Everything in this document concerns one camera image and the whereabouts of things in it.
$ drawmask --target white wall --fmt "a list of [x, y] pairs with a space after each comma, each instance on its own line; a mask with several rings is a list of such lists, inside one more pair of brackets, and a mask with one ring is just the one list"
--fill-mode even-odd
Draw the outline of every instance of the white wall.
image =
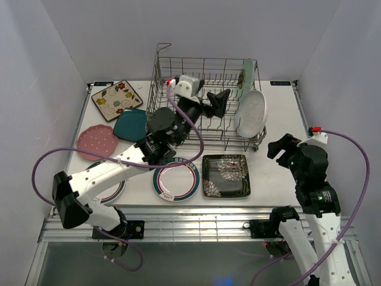
[[[380, 15], [380, 0], [343, 0], [299, 81], [309, 124], [351, 135], [370, 157], [368, 193], [355, 227], [373, 285], [381, 285]], [[348, 215], [363, 185], [364, 160], [333, 136], [329, 158], [329, 180]]]
[[[0, 285], [24, 285], [48, 210], [32, 190], [32, 167], [70, 145], [85, 84], [39, 0], [0, 3]], [[38, 171], [49, 197], [66, 160], [55, 155]]]
[[251, 57], [262, 79], [298, 79], [340, 0], [42, 0], [82, 78], [149, 79], [169, 55]]

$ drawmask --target metal wire rack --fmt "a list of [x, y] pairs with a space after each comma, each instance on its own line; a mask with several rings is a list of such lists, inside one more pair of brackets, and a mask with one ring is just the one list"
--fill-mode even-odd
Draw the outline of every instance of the metal wire rack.
[[[245, 59], [240, 58], [195, 58], [195, 57], [168, 57], [163, 56], [162, 50], [171, 46], [170, 43], [159, 43], [157, 45], [154, 69], [152, 71], [151, 86], [149, 89], [149, 100], [147, 115], [150, 117], [160, 107], [171, 106], [167, 99], [167, 79], [181, 74], [198, 77], [205, 80], [203, 89], [198, 96], [203, 102], [209, 103], [207, 92], [217, 94], [227, 88], [231, 90], [226, 105], [226, 113], [222, 119], [213, 117], [203, 118], [197, 121], [198, 127], [206, 146], [243, 148], [245, 151], [252, 148], [258, 150], [266, 136], [266, 127], [253, 138], [243, 138], [236, 133], [239, 124], [235, 126], [235, 114], [239, 108], [239, 99], [243, 91], [238, 88], [241, 68]], [[252, 89], [261, 90], [258, 62], [253, 60], [254, 83]], [[175, 102], [178, 98], [171, 94]], [[199, 139], [194, 131], [191, 131], [184, 145], [199, 145]]]

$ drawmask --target yellow flower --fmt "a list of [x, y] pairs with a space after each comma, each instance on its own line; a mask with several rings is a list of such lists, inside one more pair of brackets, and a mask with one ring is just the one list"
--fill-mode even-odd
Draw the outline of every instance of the yellow flower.
[[98, 103], [99, 105], [102, 105], [102, 104], [105, 104], [106, 103], [106, 100], [104, 98], [98, 98], [96, 100], [96, 103]]

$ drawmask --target white tabletop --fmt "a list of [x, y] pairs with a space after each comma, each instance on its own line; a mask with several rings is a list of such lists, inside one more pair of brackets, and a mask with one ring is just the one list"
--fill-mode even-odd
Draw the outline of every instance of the white tabletop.
[[[129, 82], [135, 91], [143, 99], [144, 104], [139, 109], [145, 110], [149, 93], [149, 81]], [[267, 144], [279, 140], [285, 133], [290, 133], [299, 139], [306, 138], [301, 113], [296, 102], [291, 86], [271, 86], [269, 81], [261, 81], [262, 92], [266, 96], [268, 104], [268, 119], [266, 123], [267, 136], [263, 140], [257, 152], [252, 149], [230, 150], [224, 152], [220, 147], [206, 147], [206, 154], [244, 154], [248, 161], [251, 195], [244, 198], [208, 198], [202, 192], [202, 184], [199, 184], [196, 193], [189, 199], [172, 203], [159, 197], [152, 184], [153, 172], [130, 178], [126, 182], [123, 193], [112, 202], [116, 206], [195, 206], [195, 207], [267, 207], [267, 206], [298, 206], [295, 197], [295, 182], [288, 169], [280, 167], [275, 160], [267, 158]], [[104, 89], [94, 86], [92, 94]], [[116, 120], [106, 122], [92, 100], [88, 101], [83, 116], [80, 131], [90, 126], [105, 124], [114, 127]], [[119, 141], [114, 155], [120, 154], [130, 146], [126, 141]], [[190, 158], [198, 151], [195, 147], [181, 146], [177, 150], [176, 157]], [[73, 153], [68, 165], [68, 174], [85, 170], [92, 162], [82, 159], [77, 153]], [[194, 164], [202, 174], [202, 158], [194, 161]]]

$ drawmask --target black square plate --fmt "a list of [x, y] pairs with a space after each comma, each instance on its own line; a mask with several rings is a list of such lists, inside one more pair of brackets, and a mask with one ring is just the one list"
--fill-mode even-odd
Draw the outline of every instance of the black square plate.
[[250, 195], [249, 170], [244, 155], [206, 155], [202, 158], [204, 195], [239, 198]]

